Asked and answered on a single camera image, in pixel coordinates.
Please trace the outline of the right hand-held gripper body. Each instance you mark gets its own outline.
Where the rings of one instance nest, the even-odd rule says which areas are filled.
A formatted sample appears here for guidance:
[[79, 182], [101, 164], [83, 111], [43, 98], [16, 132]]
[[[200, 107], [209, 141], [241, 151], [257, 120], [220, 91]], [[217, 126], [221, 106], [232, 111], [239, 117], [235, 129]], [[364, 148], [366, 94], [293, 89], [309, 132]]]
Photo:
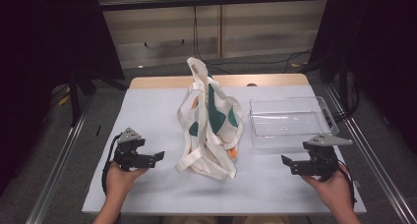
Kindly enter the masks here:
[[307, 171], [302, 175], [320, 176], [321, 181], [328, 180], [338, 170], [338, 158], [334, 146], [352, 144], [352, 140], [327, 134], [319, 134], [304, 141], [303, 147], [308, 151], [310, 160], [307, 164]]

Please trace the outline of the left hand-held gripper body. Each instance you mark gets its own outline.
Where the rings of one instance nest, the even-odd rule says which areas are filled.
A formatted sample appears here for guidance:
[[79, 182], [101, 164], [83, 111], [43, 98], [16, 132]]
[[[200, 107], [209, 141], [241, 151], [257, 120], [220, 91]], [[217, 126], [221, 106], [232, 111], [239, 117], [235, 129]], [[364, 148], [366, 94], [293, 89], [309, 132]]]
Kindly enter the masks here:
[[113, 160], [116, 161], [124, 171], [139, 169], [138, 162], [147, 159], [145, 154], [138, 154], [137, 149], [140, 146], [143, 146], [145, 142], [146, 140], [136, 131], [132, 128], [127, 128], [117, 141]]

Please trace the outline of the clear plastic tray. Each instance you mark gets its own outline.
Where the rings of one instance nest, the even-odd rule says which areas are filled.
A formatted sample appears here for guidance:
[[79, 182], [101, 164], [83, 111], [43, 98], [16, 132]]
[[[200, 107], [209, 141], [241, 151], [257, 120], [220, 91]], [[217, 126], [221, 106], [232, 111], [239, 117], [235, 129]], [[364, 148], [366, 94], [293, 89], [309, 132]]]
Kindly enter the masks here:
[[249, 118], [256, 149], [299, 150], [303, 141], [316, 135], [339, 132], [325, 100], [318, 96], [251, 99]]

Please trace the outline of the white tote bag green orange print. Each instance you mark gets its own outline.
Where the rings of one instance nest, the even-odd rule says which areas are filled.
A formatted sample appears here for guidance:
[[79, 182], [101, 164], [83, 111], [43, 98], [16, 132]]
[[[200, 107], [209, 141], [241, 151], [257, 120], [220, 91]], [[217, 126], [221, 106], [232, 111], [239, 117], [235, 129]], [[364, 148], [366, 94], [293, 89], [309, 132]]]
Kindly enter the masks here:
[[234, 161], [243, 133], [243, 110], [209, 73], [206, 64], [194, 57], [187, 60], [193, 82], [177, 110], [185, 148], [175, 166], [223, 180], [237, 174]]

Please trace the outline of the person's left hand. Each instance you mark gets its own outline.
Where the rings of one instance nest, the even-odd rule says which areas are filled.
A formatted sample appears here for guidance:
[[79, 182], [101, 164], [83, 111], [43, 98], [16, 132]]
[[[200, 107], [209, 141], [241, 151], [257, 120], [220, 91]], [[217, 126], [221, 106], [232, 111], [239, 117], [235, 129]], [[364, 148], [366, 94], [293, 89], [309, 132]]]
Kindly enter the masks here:
[[118, 163], [112, 162], [106, 177], [106, 197], [110, 199], [125, 198], [133, 188], [135, 181], [146, 172], [147, 169], [144, 168], [124, 171]]

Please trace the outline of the person's right hand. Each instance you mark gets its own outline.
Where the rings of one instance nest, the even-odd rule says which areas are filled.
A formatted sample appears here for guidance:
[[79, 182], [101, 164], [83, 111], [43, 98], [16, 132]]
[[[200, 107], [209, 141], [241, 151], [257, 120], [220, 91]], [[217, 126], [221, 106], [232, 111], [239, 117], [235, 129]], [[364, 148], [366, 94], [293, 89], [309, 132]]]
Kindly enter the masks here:
[[337, 215], [353, 211], [351, 192], [345, 178], [347, 174], [346, 167], [340, 164], [339, 170], [324, 182], [309, 176], [302, 176], [302, 179], [318, 193], [331, 213]]

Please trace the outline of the pale blue table mat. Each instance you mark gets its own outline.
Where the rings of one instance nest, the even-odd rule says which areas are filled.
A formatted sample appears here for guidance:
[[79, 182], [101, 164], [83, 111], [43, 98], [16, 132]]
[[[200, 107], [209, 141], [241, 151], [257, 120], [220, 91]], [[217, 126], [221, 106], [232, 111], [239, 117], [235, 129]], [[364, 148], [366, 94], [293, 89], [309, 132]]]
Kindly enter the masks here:
[[285, 155], [305, 159], [305, 149], [256, 149], [250, 125], [251, 99], [315, 97], [308, 85], [229, 87], [243, 108], [243, 135], [238, 144], [237, 175], [216, 180], [191, 170], [175, 169], [185, 147], [177, 110], [186, 90], [136, 88], [127, 91], [112, 133], [132, 128], [146, 143], [139, 151], [164, 151], [162, 161], [139, 178], [122, 206], [133, 215], [304, 215], [326, 214], [315, 190], [292, 175], [281, 161]]

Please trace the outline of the black stand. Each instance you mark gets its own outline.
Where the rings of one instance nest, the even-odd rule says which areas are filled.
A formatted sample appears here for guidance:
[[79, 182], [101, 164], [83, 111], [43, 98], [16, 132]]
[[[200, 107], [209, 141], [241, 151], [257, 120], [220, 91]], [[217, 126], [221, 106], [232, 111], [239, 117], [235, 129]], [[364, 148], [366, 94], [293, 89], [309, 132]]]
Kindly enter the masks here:
[[79, 91], [77, 85], [77, 77], [74, 71], [71, 72], [69, 78], [69, 89], [72, 107], [72, 127], [75, 127], [81, 117], [81, 107], [79, 102]]

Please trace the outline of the dark curtain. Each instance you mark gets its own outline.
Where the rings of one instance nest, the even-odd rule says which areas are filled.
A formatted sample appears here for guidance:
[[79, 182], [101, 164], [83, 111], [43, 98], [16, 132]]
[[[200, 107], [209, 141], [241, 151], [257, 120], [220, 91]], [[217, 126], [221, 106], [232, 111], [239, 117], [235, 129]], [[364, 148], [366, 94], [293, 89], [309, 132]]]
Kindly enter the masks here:
[[417, 0], [327, 0], [310, 61], [352, 72], [417, 154]]
[[52, 89], [124, 74], [98, 0], [0, 0], [0, 196], [28, 158]]

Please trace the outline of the black horizontal bar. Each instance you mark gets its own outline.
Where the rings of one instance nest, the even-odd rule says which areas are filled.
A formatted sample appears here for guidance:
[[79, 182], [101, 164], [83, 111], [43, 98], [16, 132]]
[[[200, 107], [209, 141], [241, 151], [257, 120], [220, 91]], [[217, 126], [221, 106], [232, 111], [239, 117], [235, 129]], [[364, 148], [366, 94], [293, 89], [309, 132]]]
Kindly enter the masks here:
[[137, 2], [102, 3], [97, 6], [100, 11], [126, 11], [144, 9], [184, 8], [217, 5], [239, 5], [275, 2], [302, 2], [319, 0], [154, 0]]

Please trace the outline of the metal floor rail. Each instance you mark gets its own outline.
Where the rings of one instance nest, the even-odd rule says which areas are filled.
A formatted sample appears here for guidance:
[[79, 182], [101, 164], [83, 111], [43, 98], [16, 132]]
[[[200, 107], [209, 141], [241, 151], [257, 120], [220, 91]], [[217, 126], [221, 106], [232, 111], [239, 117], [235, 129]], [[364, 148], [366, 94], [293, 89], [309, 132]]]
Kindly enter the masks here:
[[347, 127], [347, 130], [353, 137], [356, 146], [361, 151], [366, 163], [373, 173], [380, 188], [384, 192], [387, 202], [394, 210], [396, 217], [400, 220], [401, 224], [417, 224], [417, 216], [412, 212], [405, 197], [399, 191], [394, 184], [390, 176], [388, 175], [383, 164], [377, 157], [377, 154], [373, 151], [371, 145], [362, 133], [360, 127], [357, 125], [353, 117], [347, 117], [345, 108], [341, 103], [341, 97], [337, 90], [330, 84], [325, 84], [325, 89], [331, 98], [332, 103], [337, 109], [338, 114], [342, 117], [342, 121]]
[[83, 110], [81, 111], [79, 119], [76, 121], [75, 126], [71, 128], [65, 140], [65, 143], [60, 151], [60, 154], [56, 162], [54, 163], [53, 169], [30, 212], [26, 224], [42, 224], [46, 212], [49, 208], [49, 205], [56, 193], [59, 182], [61, 181], [64, 170], [71, 156], [72, 150], [83, 128], [83, 125], [86, 120], [86, 115], [90, 110], [92, 102], [93, 98], [89, 97]]

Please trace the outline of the wooden post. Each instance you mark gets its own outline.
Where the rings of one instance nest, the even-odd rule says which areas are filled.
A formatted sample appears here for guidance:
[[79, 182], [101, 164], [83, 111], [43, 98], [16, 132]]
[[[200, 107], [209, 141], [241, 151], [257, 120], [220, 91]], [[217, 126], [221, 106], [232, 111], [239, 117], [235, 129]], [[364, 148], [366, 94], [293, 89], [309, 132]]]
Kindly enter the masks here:
[[217, 5], [217, 38], [216, 56], [221, 59], [223, 56], [223, 6]]

